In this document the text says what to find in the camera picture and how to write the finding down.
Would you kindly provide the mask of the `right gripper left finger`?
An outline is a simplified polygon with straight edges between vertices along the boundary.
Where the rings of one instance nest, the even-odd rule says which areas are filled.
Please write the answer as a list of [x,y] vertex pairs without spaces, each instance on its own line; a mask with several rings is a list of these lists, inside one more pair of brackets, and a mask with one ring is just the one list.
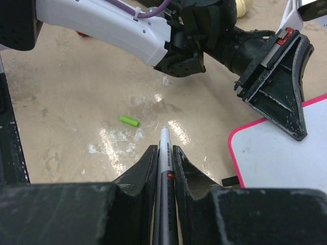
[[137,163],[114,180],[112,244],[150,244],[158,146],[150,145]]

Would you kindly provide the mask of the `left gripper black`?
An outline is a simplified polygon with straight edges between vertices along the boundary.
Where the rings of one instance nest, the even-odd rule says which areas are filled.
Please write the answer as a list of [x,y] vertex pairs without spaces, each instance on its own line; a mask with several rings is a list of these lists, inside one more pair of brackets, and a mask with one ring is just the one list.
[[307,136],[302,78],[314,48],[307,36],[286,28],[244,31],[234,27],[204,51],[240,78],[235,91],[293,139]]

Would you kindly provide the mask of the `pink framed whiteboard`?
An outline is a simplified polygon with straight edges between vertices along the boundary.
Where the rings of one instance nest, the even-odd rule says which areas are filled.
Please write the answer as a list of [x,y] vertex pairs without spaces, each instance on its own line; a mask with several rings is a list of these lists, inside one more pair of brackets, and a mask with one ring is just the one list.
[[326,95],[303,103],[307,136],[296,141],[261,118],[234,129],[228,148],[241,187],[326,191]]

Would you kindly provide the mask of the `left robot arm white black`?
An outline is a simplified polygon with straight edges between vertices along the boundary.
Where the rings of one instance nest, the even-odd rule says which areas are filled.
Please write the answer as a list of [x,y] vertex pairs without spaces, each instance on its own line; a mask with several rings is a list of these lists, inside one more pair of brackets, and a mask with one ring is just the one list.
[[237,74],[246,104],[295,140],[307,136],[302,78],[313,52],[307,36],[236,26],[235,1],[1,1],[1,47],[29,51],[44,23],[119,47],[176,78],[204,73],[208,54]]

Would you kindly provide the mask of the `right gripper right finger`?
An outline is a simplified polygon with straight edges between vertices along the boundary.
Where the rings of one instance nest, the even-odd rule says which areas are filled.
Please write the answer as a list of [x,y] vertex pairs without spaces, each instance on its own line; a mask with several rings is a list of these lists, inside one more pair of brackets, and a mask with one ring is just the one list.
[[221,186],[193,165],[181,147],[173,146],[172,153],[183,244],[220,244],[212,191]]

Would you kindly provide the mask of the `green marker cap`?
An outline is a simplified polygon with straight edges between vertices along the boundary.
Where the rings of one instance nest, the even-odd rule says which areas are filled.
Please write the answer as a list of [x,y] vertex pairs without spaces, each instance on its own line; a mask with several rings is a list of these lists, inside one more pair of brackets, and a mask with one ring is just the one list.
[[140,126],[140,122],[137,119],[129,116],[125,116],[125,115],[120,116],[120,121],[125,124],[131,125],[133,127],[138,128]]

